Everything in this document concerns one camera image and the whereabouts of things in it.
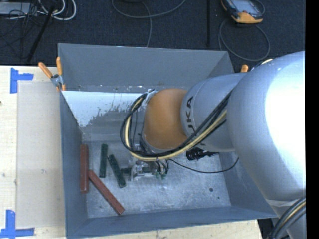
yellow cable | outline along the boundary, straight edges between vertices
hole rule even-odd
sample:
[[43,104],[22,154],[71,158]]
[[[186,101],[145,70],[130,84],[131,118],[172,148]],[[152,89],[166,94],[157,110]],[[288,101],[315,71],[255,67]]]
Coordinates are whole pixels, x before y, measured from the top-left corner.
[[[133,110],[141,101],[143,101],[143,99],[140,99],[139,101],[137,101],[135,103],[135,105],[132,107],[131,110]],[[172,157],[175,157],[177,155],[180,155],[181,153],[183,153],[184,151],[194,147],[195,145],[199,144],[210,132],[212,132],[218,125],[219,123],[226,117],[226,114],[227,114],[227,110],[225,110],[217,119],[216,121],[208,128],[206,129],[201,135],[199,135],[194,141],[190,142],[187,146],[185,146],[184,148],[172,153],[172,154],[169,154],[169,155],[166,155],[166,156],[161,156],[161,157],[141,157],[139,156],[138,154],[130,151],[130,154],[139,159],[139,160],[142,160],[142,161],[157,161],[157,160],[164,160],[164,159],[168,159],[168,158],[172,158]],[[126,121],[126,125],[125,125],[125,143],[126,145],[131,148],[130,146],[130,142],[129,142],[129,127],[130,127],[130,124],[129,124],[129,121],[131,119],[132,115],[130,115],[128,118],[127,118],[127,121]]]

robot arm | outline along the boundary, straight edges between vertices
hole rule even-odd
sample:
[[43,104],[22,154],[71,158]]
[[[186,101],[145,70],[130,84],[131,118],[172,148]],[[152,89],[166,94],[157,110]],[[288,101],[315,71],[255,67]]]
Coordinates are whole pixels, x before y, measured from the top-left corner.
[[194,147],[235,151],[278,217],[286,217],[291,208],[294,219],[286,217],[280,227],[286,229],[293,221],[291,238],[306,238],[305,52],[276,58],[247,73],[206,79],[188,92],[156,93],[146,108],[142,151],[125,137],[129,118],[121,135],[139,160],[165,160]]

blue tape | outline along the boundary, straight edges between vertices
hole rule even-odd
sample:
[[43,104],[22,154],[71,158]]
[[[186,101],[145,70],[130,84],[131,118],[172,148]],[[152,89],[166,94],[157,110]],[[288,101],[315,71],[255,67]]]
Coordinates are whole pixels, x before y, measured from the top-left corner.
[[15,239],[15,237],[28,237],[34,235],[34,228],[15,229],[15,212],[6,210],[5,229],[1,229],[0,238]]
[[15,68],[11,68],[11,81],[10,81],[10,93],[18,92],[18,81],[32,81],[33,74],[19,74],[19,71]]

gray bin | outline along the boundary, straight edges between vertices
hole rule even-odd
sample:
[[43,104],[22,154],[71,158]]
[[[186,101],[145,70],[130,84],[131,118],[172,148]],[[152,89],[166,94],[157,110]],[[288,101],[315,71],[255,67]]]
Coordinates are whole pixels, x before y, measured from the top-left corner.
[[[120,141],[125,109],[100,107],[88,124],[79,123],[81,113],[92,105],[101,107],[105,93],[144,93],[147,89],[190,89],[199,81],[234,73],[225,51],[136,48],[58,44],[67,91],[60,94],[65,220],[67,238],[85,238],[172,229],[232,221],[273,218],[276,215],[240,163],[224,173],[196,173],[170,162],[165,179],[143,177],[119,188],[110,165],[103,183],[123,205],[119,216],[90,183],[80,192],[80,145],[88,144],[89,166],[99,174],[101,144],[109,146],[120,167],[130,154]],[[77,98],[68,99],[73,92]],[[139,115],[138,130],[143,122]],[[223,153],[188,161],[176,161],[199,170],[222,170],[236,160]]]

electronic device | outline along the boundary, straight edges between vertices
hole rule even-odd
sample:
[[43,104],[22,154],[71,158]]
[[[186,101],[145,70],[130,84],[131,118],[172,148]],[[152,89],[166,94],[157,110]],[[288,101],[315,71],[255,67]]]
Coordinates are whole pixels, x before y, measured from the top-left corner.
[[221,0],[223,8],[237,23],[255,24],[263,21],[263,11],[260,11],[254,0]]

